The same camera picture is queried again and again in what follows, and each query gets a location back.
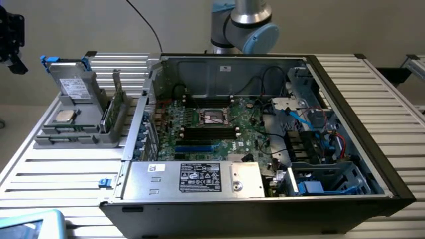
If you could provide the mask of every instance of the small green circuit board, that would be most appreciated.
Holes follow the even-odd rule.
[[[259,167],[263,168],[270,163],[270,155],[266,155],[258,151],[258,147],[254,146],[256,140],[258,145],[266,141],[266,136],[255,132],[248,123],[248,118],[252,113],[252,118],[258,120],[259,110],[254,108],[247,109],[246,103],[252,102],[248,98],[239,98],[231,103],[227,108],[185,108],[177,101],[162,104],[157,107],[163,113],[163,122],[161,126],[157,126],[158,135],[159,135],[159,151],[158,151],[158,161],[225,161],[227,156],[234,154],[251,154],[252,159],[258,162]],[[207,124],[202,125],[199,121],[199,111],[205,110],[222,110],[226,112],[226,121],[225,124]],[[239,128],[239,137],[235,140],[211,140],[213,150],[211,152],[190,152],[190,153],[177,153],[183,154],[185,159],[174,159],[174,148],[175,141],[178,138],[179,128],[185,127],[238,127]],[[258,131],[264,131],[263,127],[256,128]],[[262,151],[270,153],[268,147],[263,147]]]

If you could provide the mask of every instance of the slotted metal table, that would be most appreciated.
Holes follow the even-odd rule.
[[[371,218],[344,235],[280,238],[425,238],[423,115],[366,59],[354,55],[315,56],[416,202],[390,217]],[[98,86],[111,92],[111,70],[121,69],[123,90],[135,98],[147,76],[147,63],[147,54],[97,53],[90,65]],[[69,238],[123,238],[97,208],[97,197],[113,192],[98,189],[97,182],[118,173],[135,100],[118,148],[31,149],[33,137],[57,105],[55,98],[0,174],[0,218],[57,208],[65,215]]]

